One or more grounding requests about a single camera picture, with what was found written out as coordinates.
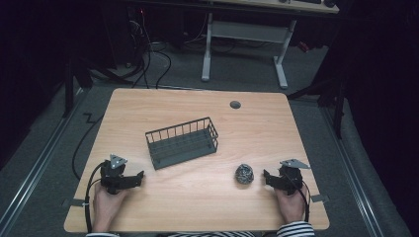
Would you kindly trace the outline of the person's striped shirt torso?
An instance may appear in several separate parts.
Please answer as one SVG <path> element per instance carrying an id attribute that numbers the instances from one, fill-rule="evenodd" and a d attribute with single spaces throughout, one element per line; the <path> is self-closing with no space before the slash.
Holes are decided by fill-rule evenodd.
<path id="1" fill-rule="evenodd" d="M 256 237 L 256 235 L 249 231 L 215 231 L 161 233 L 156 237 Z"/>

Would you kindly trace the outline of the metal floor rail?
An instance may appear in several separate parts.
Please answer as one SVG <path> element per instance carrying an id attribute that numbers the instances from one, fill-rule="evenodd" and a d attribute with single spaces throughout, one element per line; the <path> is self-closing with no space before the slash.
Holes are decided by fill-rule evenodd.
<path id="1" fill-rule="evenodd" d="M 344 146 L 344 143 L 335 132 L 333 126 L 333 118 L 330 111 L 325 108 L 320 108 L 319 110 L 323 116 L 323 119 L 326 122 L 328 131 L 333 138 L 335 146 L 337 147 L 338 157 L 340 158 L 340 161 L 342 163 L 347 182 L 352 191 L 358 210 L 360 211 L 364 223 L 370 233 L 370 236 L 384 237 L 382 229 L 378 224 L 377 217 L 372 209 L 371 202 L 363 189 L 358 175 L 356 174 L 356 171 L 350 160 L 349 154 Z"/>
<path id="2" fill-rule="evenodd" d="M 65 94 L 60 91 L 30 126 L 28 135 L 0 171 L 0 237 L 6 237 L 13 228 L 74 111 L 88 93 L 88 89 L 77 89 L 73 108 L 67 113 L 64 110 Z"/>

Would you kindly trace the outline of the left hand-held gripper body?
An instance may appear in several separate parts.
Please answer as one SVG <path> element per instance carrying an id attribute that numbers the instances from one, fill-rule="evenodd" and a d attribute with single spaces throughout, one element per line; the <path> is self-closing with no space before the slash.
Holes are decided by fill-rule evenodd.
<path id="1" fill-rule="evenodd" d="M 109 160 L 105 160 L 101 167 L 101 185 L 111 195 L 116 195 L 122 189 L 124 182 L 124 170 L 127 159 L 115 154 L 110 155 Z"/>

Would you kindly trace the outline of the steel wool ball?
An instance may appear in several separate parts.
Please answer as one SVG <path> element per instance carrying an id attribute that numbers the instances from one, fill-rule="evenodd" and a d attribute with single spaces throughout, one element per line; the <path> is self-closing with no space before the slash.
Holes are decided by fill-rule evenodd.
<path id="1" fill-rule="evenodd" d="M 240 164 L 234 173 L 235 180 L 241 185 L 249 185 L 254 181 L 253 169 L 247 164 Z"/>

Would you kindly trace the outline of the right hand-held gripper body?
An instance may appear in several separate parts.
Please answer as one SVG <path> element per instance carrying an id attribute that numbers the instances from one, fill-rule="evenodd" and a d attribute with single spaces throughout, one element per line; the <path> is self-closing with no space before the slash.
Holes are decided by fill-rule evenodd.
<path id="1" fill-rule="evenodd" d="M 285 182 L 282 190 L 286 191 L 289 196 L 302 188 L 303 179 L 300 170 L 309 169 L 310 166 L 297 159 L 281 161 L 280 164 L 280 179 Z"/>

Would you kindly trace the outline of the person's left hand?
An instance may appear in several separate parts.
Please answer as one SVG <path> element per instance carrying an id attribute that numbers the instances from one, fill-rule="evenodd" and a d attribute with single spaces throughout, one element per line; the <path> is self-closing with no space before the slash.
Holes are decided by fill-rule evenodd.
<path id="1" fill-rule="evenodd" d="M 92 227 L 94 233 L 105 233 L 110 230 L 111 224 L 118 215 L 128 194 L 128 190 L 122 190 L 116 195 L 111 195 L 101 184 L 95 185 L 94 222 Z"/>

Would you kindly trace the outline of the black metal stand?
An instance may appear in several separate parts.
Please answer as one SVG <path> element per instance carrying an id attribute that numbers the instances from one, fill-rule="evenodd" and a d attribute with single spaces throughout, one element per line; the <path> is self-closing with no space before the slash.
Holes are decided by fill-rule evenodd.
<path id="1" fill-rule="evenodd" d="M 82 57 L 72 56 L 65 65 L 65 104 L 63 114 L 65 118 L 69 117 L 74 107 L 74 81 L 77 81 L 82 89 L 90 89 L 93 85 L 88 62 Z"/>
<path id="2" fill-rule="evenodd" d="M 348 81 L 348 64 L 342 63 L 334 68 L 321 66 L 313 82 L 297 92 L 287 95 L 289 100 L 295 100 L 304 95 L 319 95 L 319 107 L 334 107 L 332 119 L 333 131 L 341 139 L 341 122 L 344 115 L 345 90 Z"/>

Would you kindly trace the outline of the person's right hand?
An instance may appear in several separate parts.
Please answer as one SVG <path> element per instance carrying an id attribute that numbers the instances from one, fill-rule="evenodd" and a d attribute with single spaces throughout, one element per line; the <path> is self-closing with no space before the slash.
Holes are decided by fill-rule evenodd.
<path id="1" fill-rule="evenodd" d="M 275 189 L 275 194 L 279 203 L 280 214 L 285 224 L 295 221 L 303 221 L 305 212 L 305 196 L 307 188 L 301 188 L 301 194 L 295 192 L 293 195 L 287 195 L 285 191 Z"/>

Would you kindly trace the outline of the white-framed wooden desk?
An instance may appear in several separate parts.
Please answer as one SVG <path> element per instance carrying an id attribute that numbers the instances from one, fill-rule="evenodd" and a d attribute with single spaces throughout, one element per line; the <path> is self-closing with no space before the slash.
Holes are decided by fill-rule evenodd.
<path id="1" fill-rule="evenodd" d="M 232 4 L 233 6 L 255 6 L 268 10 L 280 9 L 296 13 L 338 14 L 340 9 L 333 0 L 205 0 L 211 7 L 216 4 Z M 214 21 L 212 13 L 208 13 L 206 52 L 204 55 L 202 80 L 210 79 L 211 40 L 213 38 L 233 40 L 253 40 L 279 43 L 282 48 L 273 57 L 278 81 L 282 89 L 288 88 L 283 67 L 283 60 L 293 36 L 296 20 L 291 20 L 287 27 L 262 26 L 250 23 Z"/>

